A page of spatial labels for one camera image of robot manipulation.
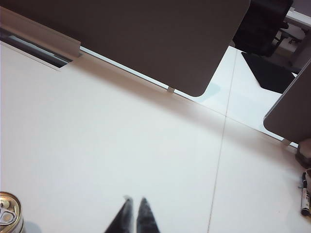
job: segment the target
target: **desk privacy screen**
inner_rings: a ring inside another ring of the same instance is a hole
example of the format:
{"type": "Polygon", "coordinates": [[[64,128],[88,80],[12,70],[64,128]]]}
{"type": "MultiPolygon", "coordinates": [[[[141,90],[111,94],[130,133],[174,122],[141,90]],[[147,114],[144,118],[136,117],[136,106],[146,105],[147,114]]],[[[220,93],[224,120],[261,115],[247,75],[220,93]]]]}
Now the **desk privacy screen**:
{"type": "Polygon", "coordinates": [[[311,60],[267,113],[263,124],[291,142],[311,138],[311,60]]]}
{"type": "Polygon", "coordinates": [[[200,96],[249,0],[2,0],[0,5],[172,88],[200,96]]]}

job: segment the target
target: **black floor mat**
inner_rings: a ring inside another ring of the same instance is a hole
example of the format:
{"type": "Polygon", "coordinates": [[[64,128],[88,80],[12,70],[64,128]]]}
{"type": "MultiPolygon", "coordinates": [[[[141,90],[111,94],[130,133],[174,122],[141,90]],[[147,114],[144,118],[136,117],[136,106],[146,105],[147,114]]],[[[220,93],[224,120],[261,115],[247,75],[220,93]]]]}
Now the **black floor mat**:
{"type": "Polygon", "coordinates": [[[242,52],[260,86],[264,89],[283,93],[295,79],[287,69],[264,60],[261,57],[242,52]]]}

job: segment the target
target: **pull tab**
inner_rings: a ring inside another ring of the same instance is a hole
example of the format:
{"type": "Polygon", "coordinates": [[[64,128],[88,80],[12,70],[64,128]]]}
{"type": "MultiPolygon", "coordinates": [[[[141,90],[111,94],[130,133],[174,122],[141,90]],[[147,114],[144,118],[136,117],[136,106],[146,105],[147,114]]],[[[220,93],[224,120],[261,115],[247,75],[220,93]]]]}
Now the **pull tab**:
{"type": "Polygon", "coordinates": [[[0,207],[0,225],[6,226],[12,224],[16,220],[16,214],[3,207],[0,207]]]}

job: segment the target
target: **desk surface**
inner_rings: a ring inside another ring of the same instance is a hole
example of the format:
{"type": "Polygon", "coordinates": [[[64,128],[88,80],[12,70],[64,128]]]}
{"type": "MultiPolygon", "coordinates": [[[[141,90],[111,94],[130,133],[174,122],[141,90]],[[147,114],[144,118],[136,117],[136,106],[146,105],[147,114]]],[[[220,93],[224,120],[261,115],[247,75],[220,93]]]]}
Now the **desk surface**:
{"type": "Polygon", "coordinates": [[[29,233],[103,232],[124,195],[161,232],[307,233],[302,171],[293,148],[88,54],[56,71],[1,45],[1,190],[29,233]]]}

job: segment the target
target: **black marker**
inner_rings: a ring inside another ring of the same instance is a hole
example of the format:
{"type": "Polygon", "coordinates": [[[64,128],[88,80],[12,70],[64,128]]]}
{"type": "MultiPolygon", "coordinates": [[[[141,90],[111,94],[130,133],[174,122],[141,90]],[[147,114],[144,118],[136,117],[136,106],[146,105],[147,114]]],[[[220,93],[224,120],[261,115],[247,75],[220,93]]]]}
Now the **black marker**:
{"type": "Polygon", "coordinates": [[[310,215],[310,197],[307,191],[306,173],[302,174],[302,194],[301,194],[301,214],[303,216],[310,215]]]}

